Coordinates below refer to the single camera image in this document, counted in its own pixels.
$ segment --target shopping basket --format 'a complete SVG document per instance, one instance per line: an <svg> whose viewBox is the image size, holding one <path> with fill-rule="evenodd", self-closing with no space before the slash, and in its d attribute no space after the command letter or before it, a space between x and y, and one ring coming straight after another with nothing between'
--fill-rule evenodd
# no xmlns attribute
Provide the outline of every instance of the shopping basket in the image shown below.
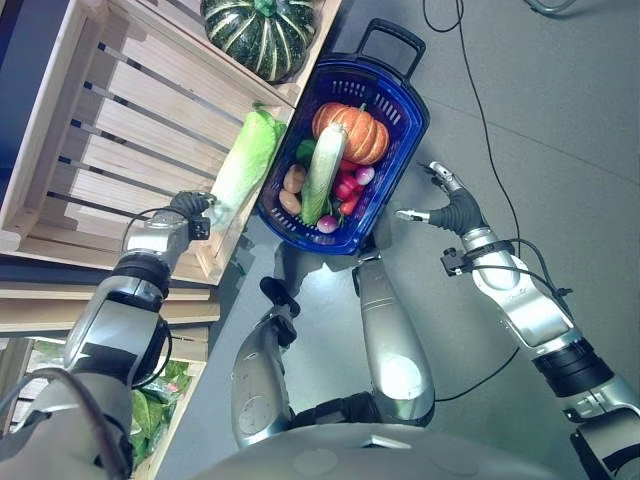
<svg viewBox="0 0 640 480"><path fill-rule="evenodd" d="M416 56L405 74L363 54L374 30L392 35L415 50ZM424 52L425 44L416 35L376 18L367 26L354 53L331 53L318 60L258 201L260 216L278 236L316 253L350 255L358 249L389 201L429 125L429 111L409 84ZM353 214L345 217L345 224L331 234L304 225L299 217L287 213L278 200L287 170L295 163L296 148L302 140L313 138L313 115L326 102L355 107L366 103L367 112L387 127L390 142L384 158L375 163L376 175Z"/></svg>

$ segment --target pumpkin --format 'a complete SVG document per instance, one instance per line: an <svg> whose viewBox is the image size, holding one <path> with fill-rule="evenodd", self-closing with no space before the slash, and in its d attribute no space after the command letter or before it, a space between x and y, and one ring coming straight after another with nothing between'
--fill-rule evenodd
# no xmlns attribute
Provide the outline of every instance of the pumpkin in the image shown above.
<svg viewBox="0 0 640 480"><path fill-rule="evenodd" d="M209 41L269 82L302 66L315 33L312 0L202 0L200 13Z"/></svg>
<svg viewBox="0 0 640 480"><path fill-rule="evenodd" d="M337 102L325 103L313 116L313 136L318 138L330 123L342 124L347 132L343 159L358 165L371 165L387 152L387 127L365 112L364 105L356 108Z"/></svg>

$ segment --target black cable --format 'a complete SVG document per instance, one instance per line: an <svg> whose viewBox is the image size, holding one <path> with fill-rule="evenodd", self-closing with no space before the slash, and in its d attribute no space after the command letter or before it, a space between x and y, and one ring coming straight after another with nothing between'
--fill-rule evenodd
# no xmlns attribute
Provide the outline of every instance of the black cable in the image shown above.
<svg viewBox="0 0 640 480"><path fill-rule="evenodd" d="M487 119L485 117L484 114L484 108L482 106L482 102L480 101L480 96L478 95L478 89L476 87L476 83L473 80L473 75L471 74L471 67L469 66L469 58L467 56L467 47L464 41L464 33L462 31L462 17L464 16L464 0L455 0L456 1L456 12L458 14L458 21L451 26L451 28L446 28L446 29L438 29L435 28L431 22L429 21L428 17L427 17L427 13L426 13L426 7L425 7L425 2L426 0L423 0L422 2L422 13L425 19L425 23L427 24L427 26L433 30L434 32L437 33L446 33L446 32L450 32L452 31L455 27L458 27L458 34L460 37L460 46L462 48L462 57L464 59L464 65L465 68L467 70L467 76L469 77L469 83L471 83L471 88L473 90L473 95L475 96L476 99L476 103L478 104L478 110L480 110L480 118L482 119L482 128L484 130L484 139L485 142L487 144L487 152L489 154L489 163L491 164L491 170L493 171L493 176L495 177L496 181L498 182L498 186L500 187L500 190L502 191L502 193L504 194L504 197L507 200L507 203L509 204L509 209L511 210L511 214L513 216L513 221L516 224L516 237L520 237L520 222L518 221L518 215L516 214L516 209L513 206L513 202L511 201L511 197L509 197L509 194L507 193L507 190L505 189L504 185L502 184L502 180L500 179L500 176L498 175L498 171L496 169L496 165L495 162L493 160L493 151L491 150L491 142L489 140L489 129L487 127ZM521 255L521 248L520 248L520 244L518 244L518 257L520 257Z"/></svg>
<svg viewBox="0 0 640 480"><path fill-rule="evenodd" d="M547 280L547 283L549 283L549 285L551 286L551 289L550 289L551 295L553 296L555 301L558 303L558 305L560 305L560 308L562 308L565 311L565 313L569 316L569 318L573 320L573 314L571 313L571 309L569 308L569 305L564 299L565 295L573 292L573 290L570 288L557 288L555 286L555 284L553 283L553 280L551 280L551 275L549 274L549 269L547 268L547 262L545 262L544 256L542 255L542 252L540 251L540 249L533 242L531 242L530 240L525 240L524 238L510 238L508 241L517 242L518 244L522 243L526 245L533 251L536 257L538 257L538 263L540 263L542 274L544 275L544 278Z"/></svg>
<svg viewBox="0 0 640 480"><path fill-rule="evenodd" d="M147 213L151 213L151 212L159 212L160 210L167 210L168 212L177 213L178 215L182 215L182 217L185 220L189 221L189 218L187 218L187 216L177 208L173 208L173 207L147 208L146 210L141 211L140 213L136 214L135 217L129 220L129 223L127 224L127 227L124 229L124 233L122 234L122 243L120 244L120 255L124 253L124 244L127 241L127 235L129 234L129 230L131 229L131 225L133 225L133 222L135 222L136 220L148 220L148 218L143 217L143 215L146 215Z"/></svg>
<svg viewBox="0 0 640 480"><path fill-rule="evenodd" d="M532 278L535 278L540 283L542 283L547 289L554 294L553 287L549 282L547 282L544 278L542 278L537 273L531 272L529 270L525 270L524 268L518 267L507 267L505 265L474 265L473 267L469 267L470 270L509 270L511 272L524 273L525 275L529 275Z"/></svg>
<svg viewBox="0 0 640 480"><path fill-rule="evenodd" d="M165 337L164 338L167 340L167 355L164 358L164 362L162 363L162 367L156 373L152 374L149 378L147 378L146 380L143 380L140 383L136 383L135 385L132 385L131 388L133 388L133 389L140 389L142 387L146 387L151 382L153 382L156 378L158 378L162 374L164 369L167 368L167 365L169 363L169 359L171 358L171 352L173 350L173 337L171 336L171 330L169 329L169 323L164 318L161 318L160 322L162 322L162 328L165 331Z"/></svg>
<svg viewBox="0 0 640 480"><path fill-rule="evenodd" d="M58 380L69 389L78 401L80 410L91 426L90 430L98 444L100 460L108 477L113 480L127 479L129 471L127 462L122 458L120 450L111 436L109 425L107 425L107 421L98 403L95 398L93 398L93 395L91 395L91 392L87 390L87 387L66 370L57 367L47 367L26 374L5 396L2 402L0 402L0 412L10 404L11 399L16 397L29 382L36 378Z"/></svg>
<svg viewBox="0 0 640 480"><path fill-rule="evenodd" d="M511 356L507 359L506 362L504 362L496 371L494 371L491 375L489 375L488 377L483 378L482 380L480 380L478 383L475 383L474 385L472 385L471 387L467 388L466 390L463 390L462 392L453 395L451 397L444 397L444 398L436 398L435 401L436 402L450 402L451 400L456 400L464 395L466 395L467 393L475 390L476 388L478 388L480 385L488 382L489 380L491 380L493 377L495 377L496 375L498 375L502 370L504 370L505 368L507 368L509 366L509 364L513 361L514 358L516 358L516 355L518 354L518 352L520 351L520 347L516 347L516 349L513 351L513 353L511 354Z"/></svg>
<svg viewBox="0 0 640 480"><path fill-rule="evenodd" d="M447 28L434 27L433 24L429 21L429 18L427 17L427 0L422 0L422 16L424 17L424 21L431 30L437 33L447 33L460 25L460 21L462 20L462 16L464 15L464 3L462 0L456 0L456 7L456 10L458 10L458 8L460 9L460 13L458 13L458 21Z"/></svg>

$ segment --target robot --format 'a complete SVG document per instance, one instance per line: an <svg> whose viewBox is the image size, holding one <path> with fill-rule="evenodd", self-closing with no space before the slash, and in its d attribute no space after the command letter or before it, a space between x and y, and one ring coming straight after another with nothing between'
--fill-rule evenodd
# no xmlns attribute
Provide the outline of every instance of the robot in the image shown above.
<svg viewBox="0 0 640 480"><path fill-rule="evenodd" d="M595 354L566 305L534 285L513 245L491 230L460 179L438 162L428 170L449 205L396 216L460 237L462 251L444 252L445 271L470 272L503 312L515 342L576 423L570 440L589 478L638 478L638 395ZM190 241L208 236L202 212L214 200L182 192L128 237L69 335L65 369L35 372L52 381L20 429L0 443L0 478L128 478L131 389L149 378L170 337L158 312L179 256ZM373 244L360 253L354 284L372 392L292 411L281 355L296 338L292 319L300 306L265 278L260 287L273 308L244 341L233 369L232 426L241 450L197 479L557 478L506 452L428 433L423 426L434 405L429 365Z"/></svg>

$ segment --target gray floor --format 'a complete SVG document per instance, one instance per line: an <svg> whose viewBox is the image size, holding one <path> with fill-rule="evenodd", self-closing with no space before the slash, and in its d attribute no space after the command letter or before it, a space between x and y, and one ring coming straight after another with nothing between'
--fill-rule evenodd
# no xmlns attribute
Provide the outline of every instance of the gray floor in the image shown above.
<svg viewBox="0 0 640 480"><path fill-rule="evenodd" d="M453 0L427 3L435 22L453 20ZM344 7L337 50L353 49L373 16L407 27L428 44L413 84L432 123L387 210L441 206L444 198L416 165L437 159L465 180L495 230L512 236L513 221L489 169L455 32L427 30L417 1L345 0ZM549 20L518 0L468 1L468 53L522 235L543 250L556 283L574 288L569 302L598 352L638 389L638 2L578 0L574 12ZM378 44L376 52L406 60L390 42ZM387 270L415 320L438 395L456 393L500 365L513 343L469 277L444 275L439 255L456 245L455 238L393 218L381 223ZM222 296L235 302L225 306L226 323L216 330L209 365L160 479L188 478L236 450L229 374L242 340L269 306L257 291L264 275L275 271L299 288L299 340L285 355L293 407L308 408L369 386L350 260L325 263L300 254L256 217L245 237L237 263L247 274L233 267L225 276ZM534 265L530 255L524 259ZM468 396L439 405L429 428L502 447L568 479L585 478L567 439L571 425L522 357Z"/></svg>

